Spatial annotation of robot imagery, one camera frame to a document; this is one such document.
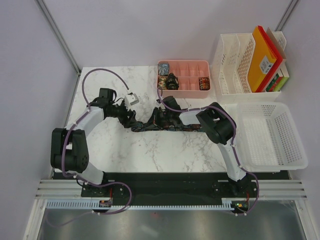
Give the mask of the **dark floral patterned tie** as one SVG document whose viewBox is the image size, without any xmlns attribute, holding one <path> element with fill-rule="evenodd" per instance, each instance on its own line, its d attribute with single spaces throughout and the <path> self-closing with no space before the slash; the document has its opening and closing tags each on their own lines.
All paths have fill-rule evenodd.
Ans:
<svg viewBox="0 0 320 240">
<path fill-rule="evenodd" d="M 158 127 L 158 129 L 145 129 L 145 123 L 140 122 L 138 127 L 132 127 L 131 131 L 135 133 L 140 132 L 154 132 L 154 131 L 169 131 L 169 132 L 198 132 L 203 133 L 204 130 L 200 124 L 188 124 L 184 125 L 182 122 L 176 127 Z"/>
</svg>

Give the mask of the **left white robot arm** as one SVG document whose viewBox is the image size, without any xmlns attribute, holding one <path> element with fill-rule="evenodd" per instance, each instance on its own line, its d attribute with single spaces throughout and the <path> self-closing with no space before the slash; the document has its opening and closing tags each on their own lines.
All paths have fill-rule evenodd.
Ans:
<svg viewBox="0 0 320 240">
<path fill-rule="evenodd" d="M 117 93 L 101 88 L 99 96 L 88 103 L 84 113 L 64 128 L 55 128 L 51 135 L 50 165 L 62 171 L 64 177 L 79 178 L 92 184 L 92 191 L 99 197 L 106 196 L 110 185 L 103 180 L 104 172 L 90 163 L 87 137 L 106 118 L 117 118 L 124 128 L 133 127 L 136 112 L 130 107 L 139 102 L 131 91 L 121 104 L 116 104 Z"/>
</svg>

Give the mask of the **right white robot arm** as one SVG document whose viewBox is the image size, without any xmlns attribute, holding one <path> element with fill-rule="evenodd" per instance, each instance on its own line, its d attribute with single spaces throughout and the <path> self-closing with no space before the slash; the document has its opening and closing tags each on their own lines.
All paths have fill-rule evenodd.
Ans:
<svg viewBox="0 0 320 240">
<path fill-rule="evenodd" d="M 227 169 L 229 191 L 235 197 L 242 196 L 250 187 L 250 178 L 240 164 L 236 152 L 237 125 L 231 116 L 217 103 L 207 107 L 183 109 L 173 96 L 159 99 L 164 108 L 156 107 L 145 131 L 195 131 L 203 132 L 211 142 L 217 144 Z"/>
</svg>

